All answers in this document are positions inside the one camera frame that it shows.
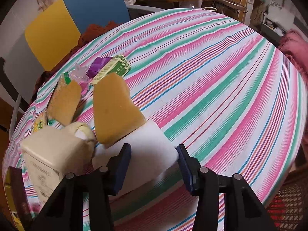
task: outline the purple packet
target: purple packet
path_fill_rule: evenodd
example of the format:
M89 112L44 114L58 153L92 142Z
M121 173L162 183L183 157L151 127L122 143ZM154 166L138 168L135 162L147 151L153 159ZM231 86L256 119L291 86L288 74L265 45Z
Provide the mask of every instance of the purple packet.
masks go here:
M94 62L90 65L87 76L92 79L97 73L111 60L112 57L96 57Z

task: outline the striped tablecloth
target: striped tablecloth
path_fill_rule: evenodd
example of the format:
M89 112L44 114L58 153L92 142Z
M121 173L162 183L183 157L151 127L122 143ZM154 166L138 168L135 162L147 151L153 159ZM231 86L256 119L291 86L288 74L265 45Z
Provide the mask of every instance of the striped tablecloth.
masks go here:
M3 177L9 165L22 168L33 214L40 204L18 150L31 133L33 115L46 108L60 73L76 63L89 66L97 56L118 54L132 66L125 80L133 102L174 146L185 144L217 174L242 174L262 202L270 198L301 141L307 108L303 80L278 49L244 24L179 8L135 19L93 40L40 89L3 163ZM90 88L80 101L77 120L95 130L92 93ZM116 230L191 230L197 201L173 166L112 202L111 210ZM85 195L84 230L90 229L87 206ZM223 216L221 196L219 230Z

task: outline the yellow sponge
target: yellow sponge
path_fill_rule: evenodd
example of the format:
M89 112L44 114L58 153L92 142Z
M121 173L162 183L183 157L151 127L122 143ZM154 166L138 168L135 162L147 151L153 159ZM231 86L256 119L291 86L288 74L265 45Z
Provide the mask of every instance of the yellow sponge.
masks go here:
M58 91L53 99L52 105L47 109L48 115L56 119L62 125L67 126L73 120L80 97L80 85L75 81L71 81Z
M93 108L97 140L107 146L145 123L144 115L131 101L126 82L116 73L94 86Z

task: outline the pink fluffy cloth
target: pink fluffy cloth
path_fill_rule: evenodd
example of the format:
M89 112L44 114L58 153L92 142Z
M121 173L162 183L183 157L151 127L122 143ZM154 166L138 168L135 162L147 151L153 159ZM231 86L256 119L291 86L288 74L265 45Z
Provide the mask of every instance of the pink fluffy cloth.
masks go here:
M278 49L292 62L304 80L308 88L308 43L301 37L300 33L291 29L281 40ZM301 140L301 146L308 153L308 121Z

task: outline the blue panel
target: blue panel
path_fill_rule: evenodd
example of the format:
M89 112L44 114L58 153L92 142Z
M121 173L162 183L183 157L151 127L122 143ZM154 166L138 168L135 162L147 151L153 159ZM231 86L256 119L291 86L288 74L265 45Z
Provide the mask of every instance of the blue panel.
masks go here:
M80 33L90 24L106 26L109 21L130 20L124 0L63 0Z

